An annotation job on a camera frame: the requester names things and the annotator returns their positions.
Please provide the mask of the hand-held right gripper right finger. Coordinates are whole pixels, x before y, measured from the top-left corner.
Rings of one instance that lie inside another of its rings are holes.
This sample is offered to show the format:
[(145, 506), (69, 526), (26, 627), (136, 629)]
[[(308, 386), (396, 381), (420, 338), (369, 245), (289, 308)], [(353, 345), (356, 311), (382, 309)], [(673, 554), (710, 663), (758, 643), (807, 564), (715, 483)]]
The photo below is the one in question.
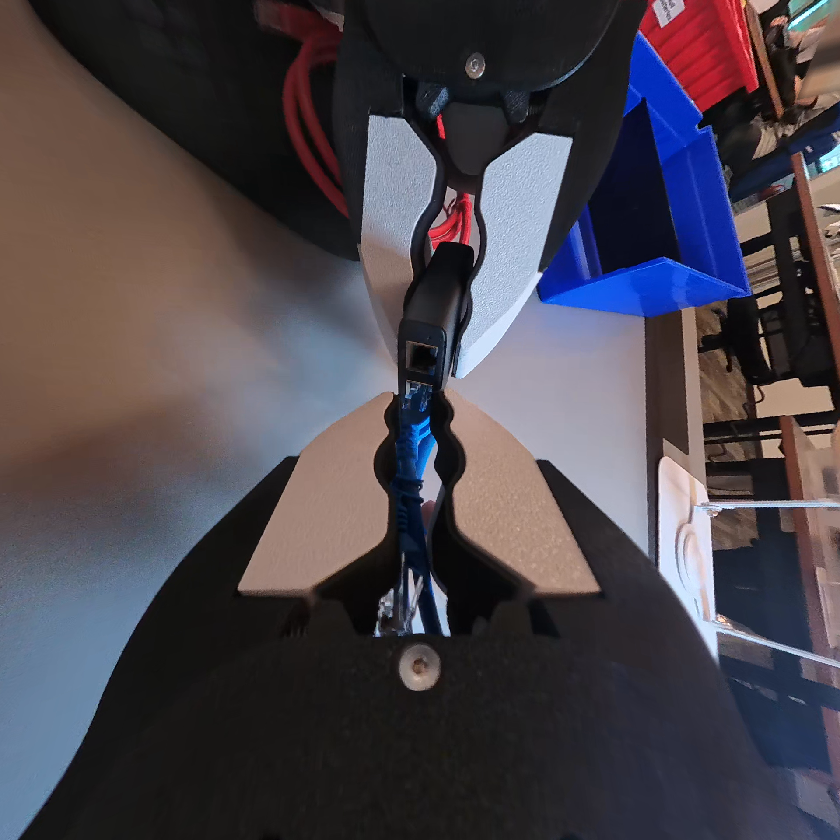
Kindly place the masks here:
[(455, 474), (442, 479), (433, 522), (459, 547), (489, 562), (525, 595), (602, 591), (537, 460), (517, 437), (452, 389), (443, 393), (437, 453), (455, 446)]

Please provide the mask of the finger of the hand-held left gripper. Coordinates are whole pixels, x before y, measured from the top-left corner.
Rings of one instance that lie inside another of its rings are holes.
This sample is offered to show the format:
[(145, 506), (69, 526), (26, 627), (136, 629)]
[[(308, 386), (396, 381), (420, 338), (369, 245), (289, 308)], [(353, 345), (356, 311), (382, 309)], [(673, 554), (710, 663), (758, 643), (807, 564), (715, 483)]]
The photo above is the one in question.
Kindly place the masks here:
[(391, 357), (410, 286), (425, 271), (428, 231), (443, 206), (443, 163), (404, 117), (370, 115), (360, 261), (375, 319)]
[(481, 251), (455, 378), (465, 378), (497, 346), (537, 286), (572, 144), (572, 138), (531, 133), (485, 169), (477, 207)]

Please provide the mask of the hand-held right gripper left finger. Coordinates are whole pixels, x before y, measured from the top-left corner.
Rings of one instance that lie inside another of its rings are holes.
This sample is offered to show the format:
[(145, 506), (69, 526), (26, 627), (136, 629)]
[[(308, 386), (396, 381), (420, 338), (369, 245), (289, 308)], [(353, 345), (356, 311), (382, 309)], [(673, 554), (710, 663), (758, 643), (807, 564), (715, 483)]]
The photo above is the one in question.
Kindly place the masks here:
[(375, 457), (389, 435), (384, 392), (305, 447), (238, 583), (251, 596), (307, 596), (378, 547), (389, 496)]

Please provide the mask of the black ethernet port adapter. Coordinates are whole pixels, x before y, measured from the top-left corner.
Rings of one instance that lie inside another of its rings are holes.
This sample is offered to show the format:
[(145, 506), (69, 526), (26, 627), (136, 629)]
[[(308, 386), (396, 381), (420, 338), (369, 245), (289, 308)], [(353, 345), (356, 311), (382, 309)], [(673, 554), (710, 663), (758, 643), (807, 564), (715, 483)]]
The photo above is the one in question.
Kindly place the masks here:
[(400, 396), (445, 388), (455, 369), (470, 315), (469, 283), (476, 255), (469, 245), (439, 245), (409, 289), (397, 333)]

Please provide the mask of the blue plastic bin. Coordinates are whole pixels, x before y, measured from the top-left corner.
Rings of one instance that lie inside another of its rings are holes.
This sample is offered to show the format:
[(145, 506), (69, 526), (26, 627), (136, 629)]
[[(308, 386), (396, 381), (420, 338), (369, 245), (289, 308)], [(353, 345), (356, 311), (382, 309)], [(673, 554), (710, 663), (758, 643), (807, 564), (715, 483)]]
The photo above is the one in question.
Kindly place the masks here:
[(716, 142), (699, 121), (637, 35), (612, 158), (542, 274), (542, 302), (654, 318), (748, 296)]

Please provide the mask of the dark cloth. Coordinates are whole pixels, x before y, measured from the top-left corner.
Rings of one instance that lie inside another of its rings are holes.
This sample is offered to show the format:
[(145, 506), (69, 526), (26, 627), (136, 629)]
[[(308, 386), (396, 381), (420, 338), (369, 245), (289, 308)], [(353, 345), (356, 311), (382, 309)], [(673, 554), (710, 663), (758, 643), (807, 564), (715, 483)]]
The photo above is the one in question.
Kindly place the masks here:
[(350, 223), (289, 140), (282, 88), (301, 42), (249, 1), (32, 1), (106, 88), (259, 208), (331, 255), (358, 260)]

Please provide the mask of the black office chair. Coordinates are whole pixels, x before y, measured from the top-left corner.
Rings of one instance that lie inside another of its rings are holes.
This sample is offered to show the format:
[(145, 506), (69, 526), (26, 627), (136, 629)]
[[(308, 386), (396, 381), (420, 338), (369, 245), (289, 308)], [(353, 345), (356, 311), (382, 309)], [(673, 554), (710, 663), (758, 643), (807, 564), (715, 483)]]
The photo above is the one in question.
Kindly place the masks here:
[(756, 295), (730, 299), (724, 310), (715, 310), (718, 333), (702, 337), (698, 352), (723, 351), (727, 371), (732, 372), (736, 361), (750, 385), (766, 386), (794, 378), (804, 386), (824, 385), (824, 364), (813, 342), (808, 293), (816, 275), (812, 264), (802, 259), (793, 267), (801, 287), (793, 296), (793, 309), (783, 297), (774, 304), (759, 304), (762, 298), (783, 294), (780, 282)]

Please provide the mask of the red plastic bin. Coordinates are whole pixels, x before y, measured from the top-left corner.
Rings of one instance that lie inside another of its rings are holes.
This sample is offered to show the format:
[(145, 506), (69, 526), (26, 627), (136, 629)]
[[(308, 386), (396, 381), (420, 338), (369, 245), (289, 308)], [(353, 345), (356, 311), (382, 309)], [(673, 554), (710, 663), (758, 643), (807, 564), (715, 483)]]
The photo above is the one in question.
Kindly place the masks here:
[(640, 32), (701, 112), (759, 86), (742, 1), (651, 1)]

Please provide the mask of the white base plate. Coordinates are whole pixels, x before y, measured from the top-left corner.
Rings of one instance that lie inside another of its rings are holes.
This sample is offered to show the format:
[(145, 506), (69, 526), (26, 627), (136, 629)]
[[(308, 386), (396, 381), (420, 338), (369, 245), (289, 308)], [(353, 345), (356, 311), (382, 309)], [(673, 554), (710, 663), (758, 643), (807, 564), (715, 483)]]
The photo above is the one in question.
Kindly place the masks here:
[(658, 462), (658, 569), (718, 660), (711, 519), (705, 486), (670, 457)]

